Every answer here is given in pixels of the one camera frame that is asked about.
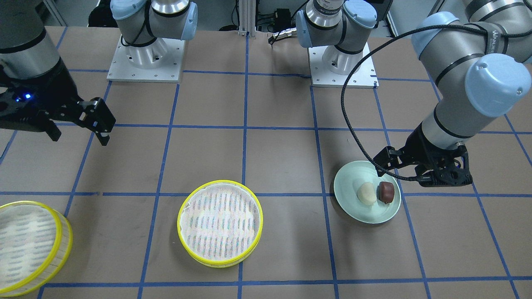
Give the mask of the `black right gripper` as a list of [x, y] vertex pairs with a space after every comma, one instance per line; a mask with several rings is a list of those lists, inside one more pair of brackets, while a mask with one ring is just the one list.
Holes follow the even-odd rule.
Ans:
[[54, 121], [75, 123], [92, 131], [107, 146], [116, 118], [100, 97], [83, 101], [62, 59], [32, 79], [15, 79], [1, 67], [0, 126], [2, 129], [46, 132], [57, 142], [61, 131]]

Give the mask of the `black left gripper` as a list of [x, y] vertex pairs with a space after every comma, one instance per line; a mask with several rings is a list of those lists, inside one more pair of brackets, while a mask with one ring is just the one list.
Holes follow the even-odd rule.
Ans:
[[386, 146], [373, 161], [378, 176], [414, 165], [416, 175], [403, 179], [416, 181], [422, 187], [467, 186], [473, 183], [465, 144], [458, 142], [454, 149], [439, 148], [429, 142], [421, 129], [414, 130], [402, 148]]

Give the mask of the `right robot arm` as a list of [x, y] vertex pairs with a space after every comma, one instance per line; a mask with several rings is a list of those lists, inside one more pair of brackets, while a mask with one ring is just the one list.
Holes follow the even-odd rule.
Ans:
[[[105, 146], [116, 118], [102, 98], [79, 96], [37, 5], [37, 0], [1, 2], [1, 128], [45, 132], [57, 141], [61, 131], [55, 121], [66, 121], [93, 131]], [[111, 0], [109, 7], [135, 67], [164, 61], [164, 39], [192, 40], [196, 33], [198, 8], [190, 0]]]

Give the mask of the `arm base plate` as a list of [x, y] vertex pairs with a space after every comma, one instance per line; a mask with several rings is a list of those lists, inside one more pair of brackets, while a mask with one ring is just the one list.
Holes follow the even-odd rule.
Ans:
[[[308, 48], [312, 86], [342, 87], [354, 66], [368, 53], [370, 49], [367, 43], [361, 53], [353, 55], [339, 52], [335, 46]], [[348, 88], [376, 88], [378, 86], [379, 82], [371, 57], [362, 62], [347, 83]]]
[[179, 83], [186, 42], [158, 38], [145, 47], [118, 42], [107, 79], [128, 83]]

